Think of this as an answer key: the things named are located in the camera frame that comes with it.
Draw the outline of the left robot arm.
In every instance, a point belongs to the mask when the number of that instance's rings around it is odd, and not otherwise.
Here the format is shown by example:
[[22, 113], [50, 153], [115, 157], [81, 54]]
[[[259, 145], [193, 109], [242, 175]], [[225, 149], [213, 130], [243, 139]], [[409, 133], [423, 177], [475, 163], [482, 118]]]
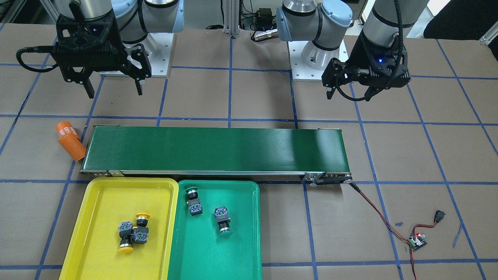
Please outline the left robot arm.
[[353, 11], [341, 0], [284, 0], [276, 9], [276, 26], [284, 42], [306, 41], [302, 58], [323, 71], [327, 99], [335, 92], [354, 101], [370, 101], [383, 90], [411, 81], [404, 41], [426, 0], [377, 0], [346, 61], [330, 58], [321, 65], [317, 54], [337, 53], [350, 27]]

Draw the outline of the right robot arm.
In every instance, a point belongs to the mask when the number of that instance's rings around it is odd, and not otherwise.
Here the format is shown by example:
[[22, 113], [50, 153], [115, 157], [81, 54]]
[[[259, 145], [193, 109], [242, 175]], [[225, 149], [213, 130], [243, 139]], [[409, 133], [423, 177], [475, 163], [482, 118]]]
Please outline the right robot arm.
[[51, 57], [66, 82], [95, 90], [93, 73], [130, 77], [139, 95], [166, 77], [173, 34], [184, 29], [183, 0], [56, 0], [58, 41]]

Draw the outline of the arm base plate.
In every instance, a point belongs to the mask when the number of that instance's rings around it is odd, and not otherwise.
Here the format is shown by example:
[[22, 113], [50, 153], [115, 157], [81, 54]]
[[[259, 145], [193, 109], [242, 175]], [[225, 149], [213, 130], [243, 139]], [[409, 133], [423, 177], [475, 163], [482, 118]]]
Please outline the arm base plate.
[[338, 49], [325, 51], [311, 41], [288, 42], [292, 80], [297, 82], [322, 82], [322, 74], [332, 58], [345, 62], [349, 55], [345, 41]]
[[173, 33], [149, 33], [141, 44], [144, 45], [151, 64], [151, 77], [166, 78], [169, 74]]

